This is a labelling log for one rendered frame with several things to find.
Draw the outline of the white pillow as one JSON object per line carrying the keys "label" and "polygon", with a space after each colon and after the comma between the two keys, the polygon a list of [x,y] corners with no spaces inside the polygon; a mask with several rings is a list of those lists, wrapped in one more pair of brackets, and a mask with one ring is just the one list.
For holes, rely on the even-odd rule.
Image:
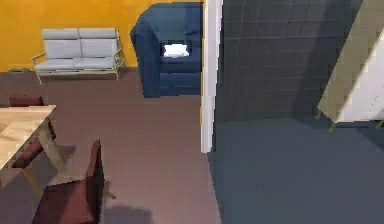
{"label": "white pillow", "polygon": [[188,47],[184,44],[170,44],[164,46],[164,57],[179,58],[189,55]]}

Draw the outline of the grey two-seat sofa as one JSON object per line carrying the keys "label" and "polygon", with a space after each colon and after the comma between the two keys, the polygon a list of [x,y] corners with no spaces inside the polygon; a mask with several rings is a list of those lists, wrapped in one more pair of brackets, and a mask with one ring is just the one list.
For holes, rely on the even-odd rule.
{"label": "grey two-seat sofa", "polygon": [[116,28],[62,28],[41,31],[44,52],[33,56],[35,74],[42,77],[77,74],[114,74],[125,66]]}

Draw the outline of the olive and white cabinet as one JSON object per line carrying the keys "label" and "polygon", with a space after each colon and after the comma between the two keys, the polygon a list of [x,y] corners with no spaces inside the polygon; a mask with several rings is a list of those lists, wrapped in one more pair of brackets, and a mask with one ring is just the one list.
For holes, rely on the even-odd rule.
{"label": "olive and white cabinet", "polygon": [[384,0],[362,0],[317,110],[332,125],[384,125]]}

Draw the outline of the light wooden table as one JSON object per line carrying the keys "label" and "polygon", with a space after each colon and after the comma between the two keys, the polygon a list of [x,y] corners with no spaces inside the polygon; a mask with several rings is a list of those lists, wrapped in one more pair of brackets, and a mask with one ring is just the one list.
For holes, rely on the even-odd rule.
{"label": "light wooden table", "polygon": [[58,175],[66,182],[73,180],[48,128],[55,109],[55,105],[0,108],[0,171],[10,168],[37,137]]}

